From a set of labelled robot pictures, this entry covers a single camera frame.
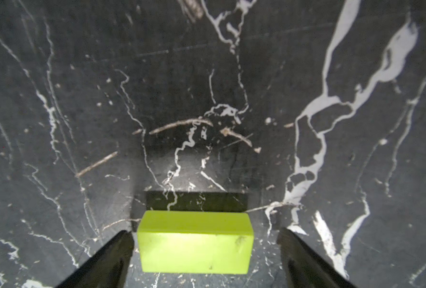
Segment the lime green block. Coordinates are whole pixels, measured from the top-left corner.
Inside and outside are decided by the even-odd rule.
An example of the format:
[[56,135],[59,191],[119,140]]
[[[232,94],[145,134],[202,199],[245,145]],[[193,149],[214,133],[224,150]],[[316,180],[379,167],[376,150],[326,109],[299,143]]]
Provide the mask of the lime green block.
[[146,211],[137,229],[143,272],[247,274],[254,231],[238,212]]

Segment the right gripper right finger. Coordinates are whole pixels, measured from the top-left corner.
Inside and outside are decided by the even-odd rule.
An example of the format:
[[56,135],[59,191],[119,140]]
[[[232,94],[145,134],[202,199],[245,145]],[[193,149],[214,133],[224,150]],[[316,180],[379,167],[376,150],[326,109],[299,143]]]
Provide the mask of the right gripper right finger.
[[291,230],[281,228],[277,244],[289,288],[355,288]]

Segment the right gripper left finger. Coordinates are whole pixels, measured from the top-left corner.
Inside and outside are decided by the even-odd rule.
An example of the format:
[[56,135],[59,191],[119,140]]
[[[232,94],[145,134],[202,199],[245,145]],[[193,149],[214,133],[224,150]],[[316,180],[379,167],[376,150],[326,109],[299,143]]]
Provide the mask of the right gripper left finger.
[[67,277],[59,288],[122,288],[134,250],[131,232],[122,230]]

